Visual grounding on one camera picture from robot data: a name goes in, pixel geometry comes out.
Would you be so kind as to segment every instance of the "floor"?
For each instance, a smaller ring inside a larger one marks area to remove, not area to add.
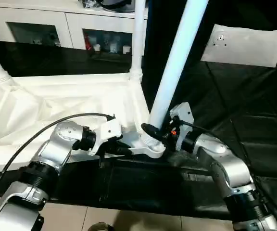
[[[232,231],[231,221],[47,203],[41,231],[88,231],[105,222],[116,231]]]

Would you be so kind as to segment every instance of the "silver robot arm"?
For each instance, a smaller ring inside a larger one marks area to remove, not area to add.
[[[18,181],[13,182],[0,199],[0,231],[39,231],[44,218],[41,211],[53,193],[60,172],[71,151],[82,149],[95,154],[101,144],[121,136],[116,119],[91,131],[72,121],[56,125]]]
[[[221,140],[201,131],[192,132],[192,127],[180,122],[194,121],[188,103],[175,106],[170,116],[172,121],[164,131],[148,124],[142,124],[142,128],[166,147],[189,152],[210,172],[231,214],[234,230],[277,231],[277,221],[257,193],[243,160],[235,156]]]
[[[219,139],[200,135],[193,155],[209,170],[236,231],[277,231],[277,221],[260,200],[246,164]]]

